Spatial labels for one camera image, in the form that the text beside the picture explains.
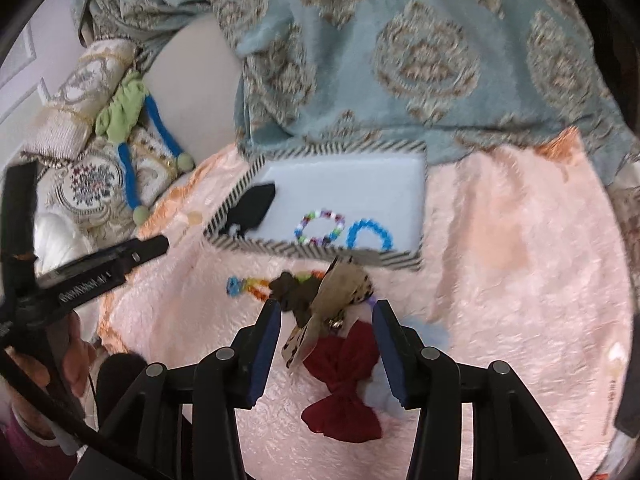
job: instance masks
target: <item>red hair bow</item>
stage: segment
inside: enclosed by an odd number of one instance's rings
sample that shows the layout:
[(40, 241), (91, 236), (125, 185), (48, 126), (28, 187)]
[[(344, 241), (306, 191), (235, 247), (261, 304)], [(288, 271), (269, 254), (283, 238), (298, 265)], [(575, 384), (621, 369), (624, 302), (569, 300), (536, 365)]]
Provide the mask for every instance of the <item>red hair bow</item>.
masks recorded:
[(331, 395), (302, 412), (311, 431), (356, 444), (382, 438), (376, 413), (356, 392), (358, 381), (371, 376), (379, 357), (373, 327), (362, 321), (356, 321), (346, 339), (330, 335), (318, 340), (304, 363)]

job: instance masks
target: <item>blue gripper pad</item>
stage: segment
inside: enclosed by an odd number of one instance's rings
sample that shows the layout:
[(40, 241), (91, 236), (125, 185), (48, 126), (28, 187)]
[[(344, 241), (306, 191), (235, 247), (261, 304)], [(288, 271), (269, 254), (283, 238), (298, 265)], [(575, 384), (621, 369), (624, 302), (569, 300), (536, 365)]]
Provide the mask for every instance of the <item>blue gripper pad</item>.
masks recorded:
[(400, 405), (406, 408), (408, 405), (406, 364), (402, 361), (407, 358), (411, 359), (411, 356), (400, 353), (406, 354), (408, 342), (387, 300), (378, 300), (373, 307), (372, 324), (391, 392), (400, 401)]
[(264, 394), (273, 354), (280, 336), (281, 317), (282, 314), (278, 302), (268, 300), (258, 320), (255, 322), (254, 332), (250, 338), (251, 341), (247, 345), (250, 348), (247, 349), (248, 354), (245, 355), (248, 357), (249, 362), (245, 359), (240, 359), (239, 365), (250, 369), (246, 402), (251, 407), (255, 406), (255, 403)]

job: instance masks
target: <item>green fabric toy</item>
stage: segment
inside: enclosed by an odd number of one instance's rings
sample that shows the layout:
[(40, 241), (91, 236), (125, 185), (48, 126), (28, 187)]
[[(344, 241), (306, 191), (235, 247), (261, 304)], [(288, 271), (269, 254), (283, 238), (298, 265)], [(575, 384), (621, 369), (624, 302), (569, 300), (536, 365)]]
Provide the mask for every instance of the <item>green fabric toy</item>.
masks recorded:
[(136, 186), (136, 172), (131, 163), (127, 141), (138, 123), (140, 112), (147, 104), (149, 117), (155, 123), (162, 140), (169, 147), (172, 155), (177, 159), (180, 170), (191, 171), (194, 167), (193, 158), (182, 152), (173, 137), (160, 121), (158, 107), (153, 101), (139, 72), (129, 72), (118, 86), (111, 102), (98, 115), (95, 121), (95, 133), (107, 136), (109, 142), (116, 146), (118, 156), (125, 170), (124, 189), (127, 203), (133, 210), (133, 221), (142, 225), (149, 216), (149, 209), (140, 202)]

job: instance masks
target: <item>green pom-pom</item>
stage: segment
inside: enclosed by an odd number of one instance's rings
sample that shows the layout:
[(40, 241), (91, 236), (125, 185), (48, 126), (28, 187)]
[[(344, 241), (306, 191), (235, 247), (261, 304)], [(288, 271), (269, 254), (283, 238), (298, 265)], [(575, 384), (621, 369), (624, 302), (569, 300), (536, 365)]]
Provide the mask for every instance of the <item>green pom-pom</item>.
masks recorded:
[(149, 208), (144, 205), (139, 205), (133, 210), (133, 223), (140, 227), (149, 218)]
[(182, 171), (191, 171), (195, 167), (193, 157), (189, 153), (181, 153), (178, 155), (178, 168)]

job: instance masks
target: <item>human hand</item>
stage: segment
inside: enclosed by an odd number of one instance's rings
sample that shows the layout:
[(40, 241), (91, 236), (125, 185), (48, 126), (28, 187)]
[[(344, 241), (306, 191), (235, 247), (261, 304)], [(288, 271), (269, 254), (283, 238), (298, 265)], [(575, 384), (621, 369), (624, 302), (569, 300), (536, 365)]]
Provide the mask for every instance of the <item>human hand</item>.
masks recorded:
[[(68, 321), (69, 348), (62, 361), (63, 373), (72, 393), (76, 397), (82, 397), (89, 375), (89, 366), (95, 359), (95, 349), (89, 343), (80, 339), (80, 318), (78, 314), (75, 312), (69, 314)], [(7, 349), (7, 353), (35, 384), (43, 390), (46, 389), (50, 381), (49, 371), (41, 362), (33, 357), (20, 354), (13, 348)], [(12, 406), (27, 427), (40, 437), (53, 439), (51, 428), (44, 417), (18, 392), (11, 387), (8, 389)]]

